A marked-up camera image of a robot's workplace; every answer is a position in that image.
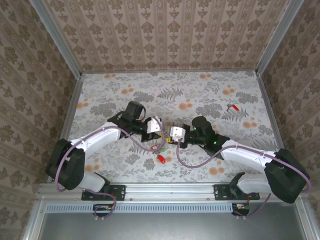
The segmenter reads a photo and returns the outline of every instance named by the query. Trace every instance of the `damask wallpaper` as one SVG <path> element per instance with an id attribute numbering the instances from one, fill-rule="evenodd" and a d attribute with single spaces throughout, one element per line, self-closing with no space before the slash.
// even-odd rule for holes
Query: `damask wallpaper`
<path id="1" fill-rule="evenodd" d="M 274 151 L 274 132 L 253 71 L 153 72 L 84 74 L 83 87 L 69 139 L 77 139 L 102 126 L 108 118 L 124 111 L 130 101 L 143 104 L 146 118 L 162 118 L 166 131 L 175 124 L 191 125 L 202 115 L 216 133 L 241 144 Z M 227 110 L 228 104 L 235 104 Z M 140 136 L 133 135 L 140 142 Z M 145 148 L 160 139 L 144 142 Z M 190 183 L 229 182 L 239 172 L 256 173 L 232 161 L 214 159 L 205 166 L 190 169 L 176 156 L 176 145 L 165 144 L 156 156 L 138 148 L 128 138 L 107 144 L 92 154 L 85 165 L 114 183 Z M 199 146 L 180 150 L 189 165 L 204 162 L 209 156 Z"/>
<path id="2" fill-rule="evenodd" d="M 24 232 L 75 78 L 28 0 L 0 1 L 0 239 Z"/>
<path id="3" fill-rule="evenodd" d="M 305 0 L 262 74 L 285 146 L 311 175 L 320 223 L 320 1 Z"/>
<path id="4" fill-rule="evenodd" d="M 45 0 L 85 73 L 255 69 L 289 0 Z"/>

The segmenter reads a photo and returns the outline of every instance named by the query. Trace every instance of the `gray leaf pattern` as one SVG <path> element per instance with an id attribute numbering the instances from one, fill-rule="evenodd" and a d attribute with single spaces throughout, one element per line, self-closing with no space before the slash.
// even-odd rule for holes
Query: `gray leaf pattern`
<path id="1" fill-rule="evenodd" d="M 124 111 L 129 101 L 136 101 L 145 106 L 146 118 L 161 117 L 165 130 L 173 124 L 191 125 L 193 118 L 202 115 L 218 134 L 247 146 L 277 149 L 254 72 L 84 74 L 82 78 L 82 93 L 70 140 L 92 132 L 108 118 Z M 230 103 L 239 111 L 234 108 L 227 111 Z M 0 126 L 0 130 L 4 141 L 13 141 L 16 137 L 11 129 Z M 132 137 L 138 142 L 141 140 L 139 135 Z M 140 144 L 149 149 L 160 141 Z M 238 172 L 252 172 L 247 166 L 219 159 L 200 168 L 185 168 L 178 162 L 176 145 L 173 144 L 165 144 L 160 154 L 165 158 L 165 164 L 160 163 L 155 154 L 142 150 L 128 138 L 122 138 L 92 154 L 85 167 L 87 171 L 97 172 L 118 183 L 228 182 Z M 200 164 L 209 157 L 196 145 L 181 149 L 179 154 L 189 165 Z M 20 186 L 26 182 L 27 179 L 20 179 L 18 174 L 13 181 Z"/>

